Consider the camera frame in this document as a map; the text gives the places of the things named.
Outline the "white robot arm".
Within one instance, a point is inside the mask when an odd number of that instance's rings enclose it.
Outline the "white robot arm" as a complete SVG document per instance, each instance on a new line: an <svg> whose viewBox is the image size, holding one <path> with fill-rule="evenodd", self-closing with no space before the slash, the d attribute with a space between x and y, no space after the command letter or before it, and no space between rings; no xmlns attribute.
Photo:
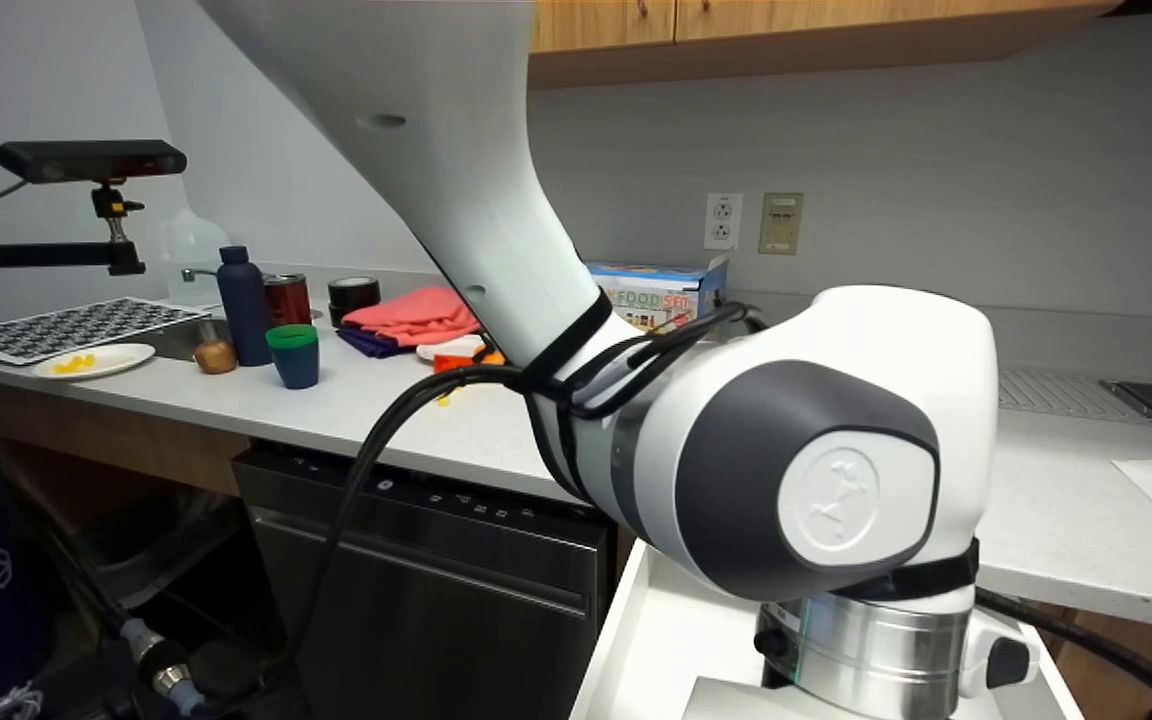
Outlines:
<svg viewBox="0 0 1152 720"><path fill-rule="evenodd" d="M843 284L640 334L526 145L531 0L199 0L386 200L509 362L555 484L761 610L792 693L951 720L995 444L993 322Z"/></svg>

